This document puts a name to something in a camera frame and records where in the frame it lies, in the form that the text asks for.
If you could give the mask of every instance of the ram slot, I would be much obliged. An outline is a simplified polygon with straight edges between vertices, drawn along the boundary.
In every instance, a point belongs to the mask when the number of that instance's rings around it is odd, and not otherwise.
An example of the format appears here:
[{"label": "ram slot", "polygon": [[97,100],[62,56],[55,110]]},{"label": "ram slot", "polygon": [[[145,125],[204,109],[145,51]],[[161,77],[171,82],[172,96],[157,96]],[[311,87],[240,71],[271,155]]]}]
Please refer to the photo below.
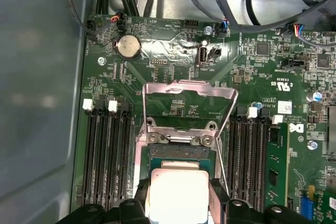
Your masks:
[{"label": "ram slot", "polygon": [[235,129],[235,122],[230,118],[229,122],[229,131],[228,131],[228,138],[227,138],[227,143],[226,143],[226,179],[228,181],[228,189],[230,194],[230,197],[232,198],[232,192],[233,192],[233,182],[232,182],[232,176],[233,176],[233,171],[234,168],[232,166],[233,163],[233,158],[234,158],[234,153],[232,151],[232,145],[233,145],[233,140],[234,140],[234,129]]},{"label": "ram slot", "polygon": [[111,115],[110,146],[108,150],[108,175],[107,175],[107,202],[106,210],[112,208],[116,201],[116,176],[118,169],[118,132],[120,112]]},{"label": "ram slot", "polygon": [[268,119],[263,119],[260,133],[260,163],[259,163],[259,204],[258,210],[263,211],[265,203],[265,169],[266,169],[266,144],[268,142],[269,135],[269,123]]},{"label": "ram slot", "polygon": [[83,193],[82,206],[90,203],[91,179],[92,179],[92,162],[93,162],[93,149],[95,139],[95,128],[97,123],[96,112],[89,112],[88,130],[85,150],[85,163],[83,175]]},{"label": "ram slot", "polygon": [[228,143],[228,181],[231,198],[237,198],[237,175],[238,175],[238,146],[240,139],[241,124],[239,119],[233,118],[231,124],[231,134]]},{"label": "ram slot", "polygon": [[240,177],[242,178],[241,180],[241,199],[246,199],[248,197],[248,184],[249,184],[249,170],[248,170],[248,157],[249,155],[249,127],[247,123],[244,123],[244,131],[242,132],[242,153],[240,156],[241,159],[241,172],[240,172]]},{"label": "ram slot", "polygon": [[256,180],[257,176],[256,176],[256,167],[255,167],[255,162],[258,160],[258,157],[256,156],[256,137],[257,137],[257,129],[256,129],[256,124],[253,120],[250,120],[248,123],[248,141],[249,141],[249,183],[248,183],[248,190],[249,190],[249,194],[248,194],[248,201],[252,204],[252,206],[254,205],[254,201],[255,201],[255,187],[254,187],[254,181]]},{"label": "ram slot", "polygon": [[103,143],[102,143],[102,150],[101,150],[101,162],[100,162],[100,169],[101,169],[101,177],[99,183],[99,202],[98,204],[102,205],[106,208],[106,197],[107,197],[107,177],[108,177],[108,149],[110,146],[110,136],[111,136],[111,126],[112,126],[112,116],[109,115],[109,112],[105,114],[106,123],[104,124],[104,131],[103,131]]},{"label": "ram slot", "polygon": [[102,178],[103,178],[103,163],[104,163],[104,146],[106,140],[107,133],[107,117],[104,111],[98,112],[98,118],[96,123],[96,132],[95,132],[95,157],[93,163],[93,171],[95,172],[95,180],[92,183],[92,196],[93,203],[100,204],[100,190],[102,186]]},{"label": "ram slot", "polygon": [[124,111],[121,115],[120,121],[120,132],[122,133],[119,138],[121,141],[121,165],[120,165],[120,180],[119,180],[119,189],[120,197],[127,197],[127,188],[129,186],[128,182],[128,171],[129,171],[129,156],[130,156],[130,127],[131,119],[128,111]]}]

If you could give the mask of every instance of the silver metal bracket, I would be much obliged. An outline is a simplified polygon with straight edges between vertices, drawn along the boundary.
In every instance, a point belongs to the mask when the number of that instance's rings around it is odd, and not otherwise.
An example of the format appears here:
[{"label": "silver metal bracket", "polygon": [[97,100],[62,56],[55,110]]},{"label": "silver metal bracket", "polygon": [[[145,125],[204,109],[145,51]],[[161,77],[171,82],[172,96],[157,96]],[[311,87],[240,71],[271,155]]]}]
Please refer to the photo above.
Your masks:
[{"label": "silver metal bracket", "polygon": [[[146,95],[154,93],[180,94],[184,90],[196,91],[198,95],[203,97],[222,97],[226,100],[229,100],[230,104],[227,106],[223,114],[220,125],[217,126],[215,122],[210,121],[207,123],[205,129],[190,129],[188,131],[181,131],[176,130],[173,127],[157,126],[153,118],[147,118]],[[236,89],[226,87],[212,87],[210,83],[205,81],[181,80],[174,81],[171,84],[146,83],[142,89],[144,122],[140,133],[136,137],[137,143],[135,147],[133,195],[137,190],[137,184],[140,179],[142,147],[148,146],[148,144],[168,144],[169,142],[189,143],[191,145],[206,146],[215,150],[217,152],[215,177],[221,178],[222,175],[226,190],[228,190],[222,157],[221,133],[235,106],[237,97],[238,91]]]},{"label": "silver metal bracket", "polygon": [[226,87],[212,87],[210,83],[205,81],[189,81],[181,80],[174,81],[171,84],[164,83],[146,83],[142,88],[143,101],[143,116],[146,119],[146,95],[161,93],[161,94],[180,94],[182,91],[196,91],[198,95],[203,97],[222,97],[230,101],[229,106],[225,110],[218,130],[205,129],[190,129],[188,131],[176,130],[172,127],[158,127],[153,124],[148,125],[147,120],[144,120],[144,134],[157,133],[159,135],[169,135],[178,137],[213,137],[218,138],[235,106],[238,91]]}]

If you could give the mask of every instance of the internal usb port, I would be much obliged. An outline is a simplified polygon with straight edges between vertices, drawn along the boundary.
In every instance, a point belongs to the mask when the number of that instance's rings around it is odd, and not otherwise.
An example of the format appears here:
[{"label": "internal usb port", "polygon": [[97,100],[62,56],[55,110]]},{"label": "internal usb port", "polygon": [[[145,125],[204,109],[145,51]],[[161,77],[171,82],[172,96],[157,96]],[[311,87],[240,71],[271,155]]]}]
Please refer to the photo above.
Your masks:
[{"label": "internal usb port", "polygon": [[206,47],[199,47],[197,50],[196,56],[196,66],[200,66],[201,64],[207,61],[207,49]]}]

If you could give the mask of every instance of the capacitor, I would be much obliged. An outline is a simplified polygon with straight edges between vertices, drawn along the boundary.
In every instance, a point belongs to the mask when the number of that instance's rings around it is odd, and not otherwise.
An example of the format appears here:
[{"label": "capacitor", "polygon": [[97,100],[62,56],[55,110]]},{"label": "capacitor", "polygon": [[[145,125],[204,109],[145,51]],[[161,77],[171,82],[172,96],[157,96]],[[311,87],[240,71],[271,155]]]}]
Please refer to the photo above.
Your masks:
[{"label": "capacitor", "polygon": [[124,35],[116,43],[116,49],[124,60],[134,60],[141,52],[141,43],[133,35]]},{"label": "capacitor", "polygon": [[206,26],[206,27],[204,27],[204,31],[203,32],[204,32],[205,35],[211,35],[212,32],[213,32],[213,29],[212,29],[211,26]]},{"label": "capacitor", "polygon": [[322,101],[322,94],[320,92],[310,92],[306,99],[308,102],[320,102]]},{"label": "capacitor", "polygon": [[263,104],[261,102],[257,102],[255,105],[254,105],[258,110],[261,110],[263,108]]}]

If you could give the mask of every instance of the motherboard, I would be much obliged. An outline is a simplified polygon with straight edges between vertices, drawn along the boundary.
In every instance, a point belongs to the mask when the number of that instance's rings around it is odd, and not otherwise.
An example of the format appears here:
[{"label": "motherboard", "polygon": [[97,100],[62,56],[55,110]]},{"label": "motherboard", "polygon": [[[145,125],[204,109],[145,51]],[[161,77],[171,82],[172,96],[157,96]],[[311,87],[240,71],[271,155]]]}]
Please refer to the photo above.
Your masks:
[{"label": "motherboard", "polygon": [[[111,18],[91,16],[89,25],[98,29]],[[303,35],[335,40],[333,33]],[[258,211],[280,204],[317,223],[336,220],[328,216],[336,194],[326,191],[336,173],[335,64],[334,48],[277,30],[239,34],[225,22],[116,18],[86,42],[71,209],[88,203],[110,209],[133,197],[139,179],[162,160],[187,159],[222,182],[223,162],[230,196]],[[173,92],[170,85],[211,91]],[[237,97],[211,95],[226,89]],[[210,137],[185,144],[173,133],[152,134],[152,144],[138,146],[144,125],[203,129]]]}]

